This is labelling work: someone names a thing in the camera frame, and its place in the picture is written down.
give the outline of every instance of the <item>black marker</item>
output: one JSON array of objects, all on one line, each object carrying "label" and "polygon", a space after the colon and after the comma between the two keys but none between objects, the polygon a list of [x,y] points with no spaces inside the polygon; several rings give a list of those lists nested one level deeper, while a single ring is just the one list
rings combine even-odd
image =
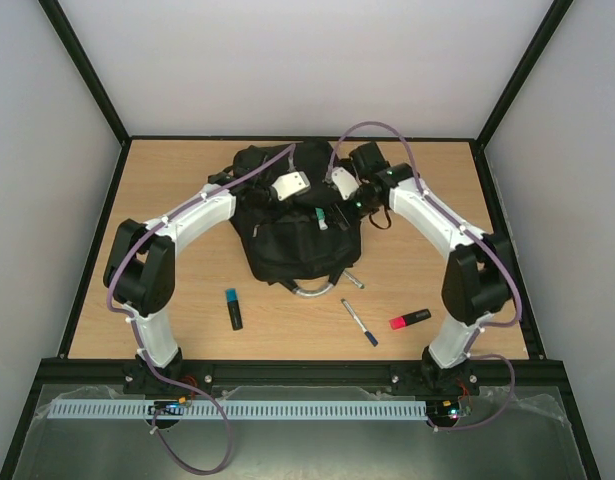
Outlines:
[{"label": "black marker", "polygon": [[240,330],[243,328],[243,318],[240,316],[240,306],[238,305],[236,289],[230,288],[229,290],[225,290],[225,295],[227,296],[227,309],[229,310],[231,328]]}]

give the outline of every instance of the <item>wooden table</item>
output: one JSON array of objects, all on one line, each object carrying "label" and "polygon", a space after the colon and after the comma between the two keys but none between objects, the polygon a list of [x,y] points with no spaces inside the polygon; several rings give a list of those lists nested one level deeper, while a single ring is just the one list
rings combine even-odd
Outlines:
[{"label": "wooden table", "polygon": [[[70,358],[131,358],[136,345],[122,315],[105,307],[102,273],[118,224],[162,215],[195,194],[207,176],[229,165],[250,141],[134,141],[87,292]],[[256,142],[274,145],[279,142]],[[358,142],[344,145],[346,154]],[[411,143],[422,177],[458,214],[484,230],[491,224],[469,145]],[[393,164],[406,161],[402,145],[382,142]],[[366,284],[359,290],[344,277],[316,299],[291,295],[252,276],[239,238],[223,223],[187,247],[177,260],[170,302],[174,336],[188,359],[229,360],[411,360],[437,334],[445,317],[440,288],[445,263],[434,247],[402,218],[381,231],[364,221],[363,254],[351,270]],[[307,287],[320,281],[304,282]],[[238,292],[244,328],[232,331],[224,291]],[[340,303],[345,297],[379,341],[373,348]],[[430,320],[393,331],[388,320],[429,308]],[[508,320],[508,302],[498,320]],[[474,354],[498,352],[527,358],[520,328],[489,328]]]}]

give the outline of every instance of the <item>gray wall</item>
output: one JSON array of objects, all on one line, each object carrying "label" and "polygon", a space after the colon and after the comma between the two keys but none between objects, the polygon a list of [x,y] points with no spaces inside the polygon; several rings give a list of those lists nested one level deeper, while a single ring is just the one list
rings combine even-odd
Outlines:
[{"label": "gray wall", "polygon": [[0,468],[54,356],[119,146],[38,2],[0,0]]},{"label": "gray wall", "polygon": [[61,3],[132,134],[473,137],[551,1]]},{"label": "gray wall", "polygon": [[547,353],[615,479],[615,0],[574,2],[487,153]]}]

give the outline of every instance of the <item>blue pen cap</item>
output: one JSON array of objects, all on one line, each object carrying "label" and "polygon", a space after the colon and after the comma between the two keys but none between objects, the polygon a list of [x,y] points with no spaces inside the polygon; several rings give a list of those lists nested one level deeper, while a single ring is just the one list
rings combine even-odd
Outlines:
[{"label": "blue pen cap", "polygon": [[229,290],[225,290],[225,296],[227,297],[227,303],[238,301],[238,295],[236,295],[235,288],[230,288]]}]

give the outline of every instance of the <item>white slotted strip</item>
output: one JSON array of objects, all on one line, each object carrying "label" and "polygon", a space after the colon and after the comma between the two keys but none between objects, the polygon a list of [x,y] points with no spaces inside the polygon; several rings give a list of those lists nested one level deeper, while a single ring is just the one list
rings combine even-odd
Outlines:
[{"label": "white slotted strip", "polygon": [[[231,420],[426,420],[425,402],[297,402],[246,401],[220,402]],[[48,418],[61,419],[150,419],[153,401],[144,400],[67,400],[52,402]],[[163,417],[185,420],[220,419],[216,408],[206,400],[195,400],[189,407],[169,407]]]}]

